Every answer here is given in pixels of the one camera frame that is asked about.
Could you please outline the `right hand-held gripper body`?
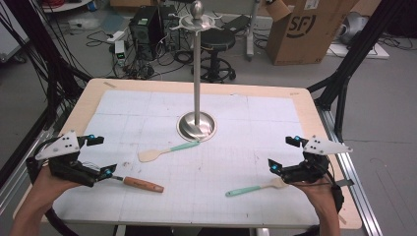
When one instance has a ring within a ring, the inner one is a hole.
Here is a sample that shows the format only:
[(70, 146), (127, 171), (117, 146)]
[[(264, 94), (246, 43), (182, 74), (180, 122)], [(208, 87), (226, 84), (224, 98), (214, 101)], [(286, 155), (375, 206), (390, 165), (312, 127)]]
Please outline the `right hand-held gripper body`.
[(328, 155), (351, 152), (352, 148), (324, 138), (313, 136), (304, 147), (300, 147), (304, 160), (298, 165), (283, 167), (281, 179), (287, 183), (306, 181), (314, 183), (328, 172)]

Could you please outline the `whisk with wooden handle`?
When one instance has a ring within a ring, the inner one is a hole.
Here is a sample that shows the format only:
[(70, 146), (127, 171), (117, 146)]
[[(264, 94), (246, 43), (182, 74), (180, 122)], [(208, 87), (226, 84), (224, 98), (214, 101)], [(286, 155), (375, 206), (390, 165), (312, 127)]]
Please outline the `whisk with wooden handle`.
[[(99, 175), (99, 170), (101, 167), (99, 167), (98, 165), (91, 163), (91, 162), (83, 162), (83, 166), (85, 168), (89, 168), (91, 171), (94, 172), (93, 174), (93, 179), (94, 182), (99, 182), (96, 180), (96, 178)], [(113, 180), (117, 180), (122, 182), (124, 185), (130, 186), (130, 187), (134, 187), (134, 188), (138, 188), (141, 190), (146, 190), (146, 191), (151, 191), (151, 192), (156, 192), (156, 193), (162, 193), (164, 191), (164, 188), (160, 185), (157, 185), (155, 183), (146, 181), (146, 180), (142, 180), (142, 179), (138, 179), (138, 178), (134, 178), (134, 177), (121, 177), (121, 176), (117, 176), (113, 173), (111, 178), (108, 179), (113, 179)]]

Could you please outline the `wooden spatula with mint handle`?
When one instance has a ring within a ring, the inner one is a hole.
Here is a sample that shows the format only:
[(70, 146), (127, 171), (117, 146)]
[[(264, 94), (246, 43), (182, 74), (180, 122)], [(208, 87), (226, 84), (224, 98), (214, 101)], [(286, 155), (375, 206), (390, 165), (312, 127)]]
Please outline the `wooden spatula with mint handle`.
[(258, 190), (265, 189), (265, 188), (281, 189), (281, 188), (285, 188), (285, 187), (287, 187), (287, 184), (284, 183), (281, 178), (274, 178), (274, 179), (270, 180), (269, 182), (267, 182), (265, 184), (250, 186), (250, 187), (245, 187), (245, 188), (240, 188), (240, 189), (235, 189), (235, 190), (228, 191), (228, 192), (225, 193), (225, 196), (226, 197), (235, 197), (235, 196), (247, 194), (247, 193), (258, 191)]
[(200, 143), (198, 141), (188, 142), (176, 147), (170, 147), (167, 149), (150, 149), (146, 151), (142, 151), (138, 154), (138, 159), (140, 162), (150, 162), (156, 160), (160, 155), (176, 150), (181, 150), (185, 148), (193, 148), (198, 146)]

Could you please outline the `metal utensil rack stand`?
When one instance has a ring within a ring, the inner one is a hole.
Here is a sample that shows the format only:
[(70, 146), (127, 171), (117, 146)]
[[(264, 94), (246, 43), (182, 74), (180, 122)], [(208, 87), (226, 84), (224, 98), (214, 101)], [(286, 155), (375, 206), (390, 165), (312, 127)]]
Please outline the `metal utensil rack stand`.
[(216, 131), (216, 121), (201, 109), (201, 35), (204, 31), (216, 29), (215, 18), (205, 14), (204, 5), (194, 0), (190, 13), (179, 19), (179, 26), (172, 30), (187, 30), (193, 35), (193, 78), (194, 110), (183, 114), (177, 122), (177, 132), (186, 141), (204, 142)]

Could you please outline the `person's left hand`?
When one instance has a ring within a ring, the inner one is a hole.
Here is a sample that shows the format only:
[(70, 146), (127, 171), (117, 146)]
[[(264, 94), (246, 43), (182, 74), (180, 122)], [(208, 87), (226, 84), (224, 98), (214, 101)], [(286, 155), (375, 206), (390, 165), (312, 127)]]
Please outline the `person's left hand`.
[(53, 176), (49, 167), (42, 167), (30, 190), (30, 199), (37, 206), (48, 206), (67, 190), (76, 187), (79, 187), (78, 183)]

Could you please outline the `person's right hand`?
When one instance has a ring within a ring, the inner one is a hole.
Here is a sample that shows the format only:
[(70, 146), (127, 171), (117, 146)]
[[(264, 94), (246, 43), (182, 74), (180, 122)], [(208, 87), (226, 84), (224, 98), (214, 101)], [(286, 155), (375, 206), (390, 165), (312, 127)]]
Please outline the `person's right hand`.
[(318, 216), (337, 215), (331, 185), (327, 179), (321, 178), (314, 183), (296, 182), (294, 187), (307, 196)]

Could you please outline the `white grid mat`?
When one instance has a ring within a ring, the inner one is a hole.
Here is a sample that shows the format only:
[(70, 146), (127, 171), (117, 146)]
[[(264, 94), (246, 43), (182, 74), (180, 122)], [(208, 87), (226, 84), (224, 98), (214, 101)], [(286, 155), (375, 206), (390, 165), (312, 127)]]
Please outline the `white grid mat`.
[(317, 223), (305, 195), (289, 186), (226, 197), (231, 190), (273, 179), (268, 161), (285, 166), (303, 159), (285, 142), (304, 133), (289, 98), (205, 94), (202, 109), (217, 125), (214, 136), (196, 147), (140, 162), (138, 154), (183, 144), (176, 130), (191, 110), (189, 93), (109, 90), (89, 121), (87, 133), (104, 137), (83, 147), (80, 160), (116, 164), (116, 175), (151, 181), (163, 193), (139, 190), (109, 179), (66, 192), (54, 204), (68, 222), (199, 226), (304, 227)]

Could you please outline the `small device with green display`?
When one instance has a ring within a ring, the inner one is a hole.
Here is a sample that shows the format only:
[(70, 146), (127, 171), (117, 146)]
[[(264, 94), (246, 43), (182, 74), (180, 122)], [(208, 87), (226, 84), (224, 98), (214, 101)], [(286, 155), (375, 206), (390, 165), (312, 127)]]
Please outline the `small device with green display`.
[(125, 65), (126, 62), (126, 52), (125, 52), (125, 41), (116, 40), (114, 43), (114, 53), (117, 59), (117, 64), (121, 67)]

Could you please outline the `brown cardboard box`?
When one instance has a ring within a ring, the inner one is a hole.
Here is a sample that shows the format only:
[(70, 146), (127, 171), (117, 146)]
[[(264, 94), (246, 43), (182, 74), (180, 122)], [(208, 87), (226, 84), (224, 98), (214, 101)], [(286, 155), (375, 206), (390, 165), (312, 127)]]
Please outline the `brown cardboard box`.
[(275, 66), (321, 63), (359, 0), (266, 0), (272, 18), (266, 52)]

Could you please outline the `white power strip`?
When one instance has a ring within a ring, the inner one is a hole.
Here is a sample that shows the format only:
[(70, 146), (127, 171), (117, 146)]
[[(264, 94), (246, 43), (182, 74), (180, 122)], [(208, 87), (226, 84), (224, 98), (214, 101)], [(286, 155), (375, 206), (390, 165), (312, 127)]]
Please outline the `white power strip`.
[(109, 42), (109, 43), (114, 43), (115, 41), (122, 39), (126, 35), (127, 35), (127, 30), (126, 29), (118, 30), (118, 31), (114, 32), (113, 34), (111, 34), (110, 36), (108, 36), (106, 41)]

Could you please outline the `white flat board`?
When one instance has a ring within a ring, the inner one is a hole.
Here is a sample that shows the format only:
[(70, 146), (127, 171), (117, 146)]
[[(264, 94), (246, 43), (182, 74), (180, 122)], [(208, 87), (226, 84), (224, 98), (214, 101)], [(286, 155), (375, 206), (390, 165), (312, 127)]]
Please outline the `white flat board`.
[[(348, 48), (347, 45), (342, 44), (341, 42), (334, 42), (329, 46), (327, 56), (344, 58), (350, 52), (361, 53), (361, 50), (354, 50), (353, 48)], [(366, 59), (387, 60), (388, 58), (389, 54), (377, 43), (373, 45), (366, 54)]]

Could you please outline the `white pole stand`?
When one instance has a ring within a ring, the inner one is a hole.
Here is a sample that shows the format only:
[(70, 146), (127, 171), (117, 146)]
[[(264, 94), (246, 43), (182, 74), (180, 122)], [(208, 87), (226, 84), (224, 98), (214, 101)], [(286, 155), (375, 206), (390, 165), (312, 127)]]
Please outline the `white pole stand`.
[(254, 0), (252, 13), (250, 15), (250, 24), (246, 33), (246, 59), (251, 62), (255, 55), (254, 30), (257, 21), (257, 15), (262, 0)]

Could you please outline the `grey rounded appliance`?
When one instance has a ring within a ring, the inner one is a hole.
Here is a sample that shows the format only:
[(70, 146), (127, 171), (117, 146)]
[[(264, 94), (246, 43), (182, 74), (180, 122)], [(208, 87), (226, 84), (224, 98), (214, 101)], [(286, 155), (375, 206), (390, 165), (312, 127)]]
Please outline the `grey rounded appliance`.
[(369, 19), (357, 12), (349, 13), (344, 19), (338, 31), (338, 40), (343, 44), (350, 44), (355, 36), (360, 33)]

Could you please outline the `round white table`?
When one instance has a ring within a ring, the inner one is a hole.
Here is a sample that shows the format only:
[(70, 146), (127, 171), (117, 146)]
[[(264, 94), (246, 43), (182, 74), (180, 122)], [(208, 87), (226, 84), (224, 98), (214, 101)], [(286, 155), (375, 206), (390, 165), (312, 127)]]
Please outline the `round white table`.
[(55, 13), (55, 12), (65, 12), (69, 10), (78, 9), (80, 7), (85, 7), (88, 3), (90, 3), (92, 0), (79, 0), (78, 2), (70, 0), (63, 0), (62, 3), (59, 3), (57, 5), (44, 5), (42, 7), (42, 10), (44, 13)]

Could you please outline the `black metal frame stand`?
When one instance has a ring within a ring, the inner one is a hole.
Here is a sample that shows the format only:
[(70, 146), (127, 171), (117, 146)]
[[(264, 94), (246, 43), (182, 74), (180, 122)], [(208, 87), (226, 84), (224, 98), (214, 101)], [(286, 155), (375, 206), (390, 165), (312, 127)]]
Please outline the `black metal frame stand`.
[(27, 45), (14, 30), (6, 17), (0, 14), (0, 23), (24, 49), (40, 79), (44, 79), (47, 106), (42, 116), (45, 126), (51, 127), (58, 118), (58, 107), (68, 101), (74, 103), (82, 94), (83, 88), (77, 79), (89, 82), (92, 76), (67, 62), (53, 42), (41, 20), (41, 13), (31, 0), (3, 0), (0, 7), (7, 6), (20, 27), (30, 40)]
[(329, 77), (307, 87), (310, 93), (319, 89), (323, 90), (321, 95), (314, 99), (316, 106), (323, 111), (330, 111), (331, 105), (337, 100), (332, 132), (340, 142), (343, 141), (343, 119), (350, 79), (366, 58), (368, 50), (377, 43), (384, 30), (399, 14), (407, 1), (382, 0), (370, 17), (369, 22), (350, 47), (354, 50), (361, 50), (361, 53), (350, 52)]

